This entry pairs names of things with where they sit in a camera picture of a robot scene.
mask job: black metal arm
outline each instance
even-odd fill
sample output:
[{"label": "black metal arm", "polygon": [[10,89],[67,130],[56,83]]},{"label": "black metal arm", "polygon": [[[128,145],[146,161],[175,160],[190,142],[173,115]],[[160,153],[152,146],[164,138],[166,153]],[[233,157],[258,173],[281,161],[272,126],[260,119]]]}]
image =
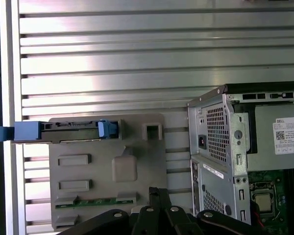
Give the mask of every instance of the black metal arm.
[{"label": "black metal arm", "polygon": [[150,205],[128,215],[110,210],[60,233],[60,235],[268,235],[258,227],[216,211],[201,211],[197,218],[172,206],[168,190],[149,188]]}]

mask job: computer case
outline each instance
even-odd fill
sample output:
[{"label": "computer case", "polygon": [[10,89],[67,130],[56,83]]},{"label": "computer case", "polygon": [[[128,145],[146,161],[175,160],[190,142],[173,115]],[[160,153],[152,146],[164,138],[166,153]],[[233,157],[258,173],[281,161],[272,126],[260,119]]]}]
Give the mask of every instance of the computer case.
[{"label": "computer case", "polygon": [[187,106],[194,215],[294,234],[294,82],[225,84]]}]

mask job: gray plastic tab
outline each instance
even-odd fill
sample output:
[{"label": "gray plastic tab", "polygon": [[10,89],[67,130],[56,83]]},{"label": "gray plastic tab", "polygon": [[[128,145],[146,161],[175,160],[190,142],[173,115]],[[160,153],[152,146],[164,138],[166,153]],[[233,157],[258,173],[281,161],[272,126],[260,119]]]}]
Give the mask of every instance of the gray plastic tab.
[{"label": "gray plastic tab", "polygon": [[90,185],[91,180],[60,181],[58,189],[63,192],[82,192],[89,191]]},{"label": "gray plastic tab", "polygon": [[132,148],[125,147],[121,156],[112,160],[112,179],[114,182],[132,182],[137,180],[137,159]]},{"label": "gray plastic tab", "polygon": [[77,196],[75,197],[59,197],[54,201],[55,206],[61,206],[61,205],[73,205],[74,201],[77,199]]},{"label": "gray plastic tab", "polygon": [[70,216],[70,217],[60,217],[56,220],[56,227],[64,227],[64,226],[74,226],[77,221],[78,216]]},{"label": "gray plastic tab", "polygon": [[58,165],[60,166],[71,166],[71,165],[87,165],[91,162],[91,155],[68,155],[59,156]]}]

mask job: metal computer chassis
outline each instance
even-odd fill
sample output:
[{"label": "metal computer chassis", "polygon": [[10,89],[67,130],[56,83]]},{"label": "metal computer chassis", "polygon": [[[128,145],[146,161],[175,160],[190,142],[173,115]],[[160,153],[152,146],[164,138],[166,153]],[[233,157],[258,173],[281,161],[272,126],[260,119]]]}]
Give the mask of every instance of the metal computer chassis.
[{"label": "metal computer chassis", "polygon": [[223,85],[188,103],[193,212],[250,224],[249,171],[294,168],[276,155],[272,124],[294,117],[294,82]]}]

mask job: motherboard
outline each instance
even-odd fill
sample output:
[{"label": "motherboard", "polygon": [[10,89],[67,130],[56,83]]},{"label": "motherboard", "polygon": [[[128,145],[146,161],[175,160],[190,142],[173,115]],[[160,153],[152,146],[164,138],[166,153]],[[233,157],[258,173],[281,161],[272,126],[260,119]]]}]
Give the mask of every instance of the motherboard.
[{"label": "motherboard", "polygon": [[250,172],[250,198],[259,207],[261,226],[270,234],[287,235],[287,198],[282,170]]}]

